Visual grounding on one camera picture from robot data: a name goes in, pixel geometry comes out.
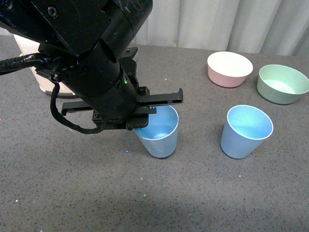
bowl rim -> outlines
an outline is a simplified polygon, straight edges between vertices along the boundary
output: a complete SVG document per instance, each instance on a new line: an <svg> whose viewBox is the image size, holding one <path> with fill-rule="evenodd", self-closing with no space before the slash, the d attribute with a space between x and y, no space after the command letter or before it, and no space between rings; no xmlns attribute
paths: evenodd
<svg viewBox="0 0 309 232"><path fill-rule="evenodd" d="M220 55L220 54L230 54L230 55L233 55L233 56L236 56L236 57L240 57L244 62L247 62L247 64L248 64L248 71L244 74L244 75L230 75L230 74L226 74L226 73L222 73L222 72L220 72L220 71L218 71L218 70L216 70L214 67L213 67L213 65L212 65L212 63L210 62L210 60L214 57L214 56L217 56L217 55ZM212 70L214 70L215 72L217 72L218 74L220 74L220 75L223 75L223 76L228 76L228 77L235 77L235 78L240 78L240 77L245 77L245 76L248 76L249 74L251 74L252 73L252 71L253 71L253 64L252 64L252 62L248 59L248 58L246 58L246 57L244 57L243 55L241 55L241 54L238 54L238 53L235 53L235 52L228 52L228 51L219 51L219 52L214 52L214 53L212 53L210 56L208 56L208 58L207 58L207 65L209 66L209 67L211 67L211 69Z"/></svg>
<svg viewBox="0 0 309 232"><path fill-rule="evenodd" d="M273 88L272 86L270 86L269 84L267 84L267 83L265 82L265 80L261 77L261 70L262 70L263 68L269 67L269 66L279 66L279 67L286 67L286 68L289 68L289 69L293 70L294 72L301 74L301 76L304 78L304 80L308 81L308 86L309 86L309 79L307 78L306 75L304 75L304 74L303 74L302 72L300 72L299 70L294 69L294 68L291 68L291 67L286 66L286 65L281 65L281 64L268 64L268 65L264 65L264 66L263 66L262 68L260 68L260 70L259 70L259 79L260 79L261 81L263 81L263 83L264 83L265 85L267 85L268 87L270 87L270 88L272 88L272 89L274 89L274 90L276 90L276 91L278 91L278 92L280 92L280 93L286 93L286 94L291 94L291 95L302 95L302 94L305 94L305 93L308 93L308 92L309 92L309 88L308 88L307 91L305 91L305 92L299 92L299 93L288 93L288 92L286 92L286 91L277 90L277 89Z"/></svg>

blue cup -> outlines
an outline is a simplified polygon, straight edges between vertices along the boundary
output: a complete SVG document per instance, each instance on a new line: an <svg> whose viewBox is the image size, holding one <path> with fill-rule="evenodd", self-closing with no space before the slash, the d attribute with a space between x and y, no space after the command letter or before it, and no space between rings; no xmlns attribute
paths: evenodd
<svg viewBox="0 0 309 232"><path fill-rule="evenodd" d="M176 149L179 117L170 105L157 106L147 127L135 129L148 152L157 158L170 156Z"/></svg>
<svg viewBox="0 0 309 232"><path fill-rule="evenodd" d="M221 148L230 157L242 159L253 152L273 132L267 114L249 105L237 105L227 112Z"/></svg>

green bowl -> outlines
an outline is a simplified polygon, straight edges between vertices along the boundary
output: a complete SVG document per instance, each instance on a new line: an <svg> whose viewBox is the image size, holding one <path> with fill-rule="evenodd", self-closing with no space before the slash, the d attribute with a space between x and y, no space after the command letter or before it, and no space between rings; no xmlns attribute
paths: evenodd
<svg viewBox="0 0 309 232"><path fill-rule="evenodd" d="M309 79L300 71L279 64L260 69L257 91L277 104L290 104L309 91Z"/></svg>

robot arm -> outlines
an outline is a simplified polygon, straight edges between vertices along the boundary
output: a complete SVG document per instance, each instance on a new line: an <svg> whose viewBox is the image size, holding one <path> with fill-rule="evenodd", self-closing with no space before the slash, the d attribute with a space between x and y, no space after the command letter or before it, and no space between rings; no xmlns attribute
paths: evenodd
<svg viewBox="0 0 309 232"><path fill-rule="evenodd" d="M0 0L0 27L40 43L36 56L48 61L27 57L32 63L25 65L19 58L19 69L35 66L55 84L51 112L58 122L87 134L131 130L147 126L148 115L156 113L151 106L183 102L181 89L150 95L137 81L137 48L127 47L151 9L152 0ZM0 74L18 70L8 62L0 61ZM82 99L64 103L61 113L56 108L59 82ZM83 110L94 111L97 128L83 129L64 118Z"/></svg>

gray table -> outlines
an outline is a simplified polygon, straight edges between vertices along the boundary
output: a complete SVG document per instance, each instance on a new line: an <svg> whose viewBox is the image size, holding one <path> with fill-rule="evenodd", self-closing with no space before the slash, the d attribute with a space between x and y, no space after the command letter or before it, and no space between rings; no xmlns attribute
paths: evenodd
<svg viewBox="0 0 309 232"><path fill-rule="evenodd" d="M139 51L140 85L152 94L184 90L178 145L166 159L149 155L133 131L83 135L57 123L30 70L0 77L0 231L308 231L309 96L273 104L256 82L272 63L308 76L309 59L244 54L254 70L228 89L207 76L213 51ZM19 54L13 37L0 36L0 59ZM220 148L226 113L238 104L274 123L241 160ZM92 126L91 113L69 119Z"/></svg>

